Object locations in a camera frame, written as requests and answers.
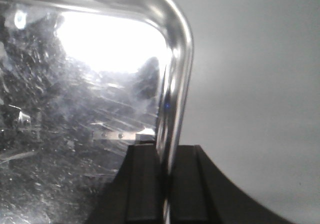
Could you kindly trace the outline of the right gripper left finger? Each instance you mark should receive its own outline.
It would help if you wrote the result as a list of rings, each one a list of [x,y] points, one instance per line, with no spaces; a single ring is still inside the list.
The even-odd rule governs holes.
[[[131,145],[114,181],[104,188],[85,222],[162,224],[163,208],[162,173],[155,145]]]

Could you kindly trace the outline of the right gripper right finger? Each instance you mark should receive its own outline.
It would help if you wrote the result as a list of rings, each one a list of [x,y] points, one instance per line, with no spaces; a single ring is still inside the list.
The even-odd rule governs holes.
[[[199,145],[180,145],[170,189],[172,224],[287,224],[231,182]]]

